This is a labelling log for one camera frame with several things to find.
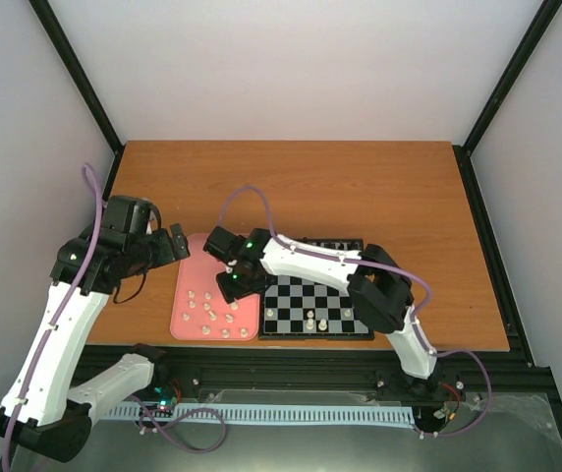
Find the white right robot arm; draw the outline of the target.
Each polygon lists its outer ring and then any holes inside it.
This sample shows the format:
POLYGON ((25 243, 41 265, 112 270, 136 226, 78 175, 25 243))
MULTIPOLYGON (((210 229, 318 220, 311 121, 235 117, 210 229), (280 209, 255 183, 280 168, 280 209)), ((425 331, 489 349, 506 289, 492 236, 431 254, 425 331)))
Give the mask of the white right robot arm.
POLYGON ((261 293, 273 276, 292 276, 333 288, 350 298, 356 315, 368 328, 386 336, 403 373, 400 390, 428 398, 438 389, 437 351, 418 319, 412 283, 422 280, 399 268, 381 247, 329 249, 256 228, 250 235, 217 226, 203 250, 224 265, 216 282, 226 302, 261 293))

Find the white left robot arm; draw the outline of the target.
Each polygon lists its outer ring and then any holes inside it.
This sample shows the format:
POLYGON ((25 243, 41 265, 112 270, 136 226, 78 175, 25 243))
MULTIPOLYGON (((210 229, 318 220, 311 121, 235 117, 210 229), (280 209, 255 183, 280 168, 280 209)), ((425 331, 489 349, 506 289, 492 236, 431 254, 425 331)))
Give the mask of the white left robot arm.
POLYGON ((46 309, 15 382, 0 402, 0 438, 59 462, 86 444, 92 427, 129 396, 164 393, 164 351, 134 345, 91 380, 72 385, 89 332, 124 279, 146 277, 189 256, 180 224, 163 227, 149 201, 111 198, 96 221, 63 245, 50 272, 46 309))

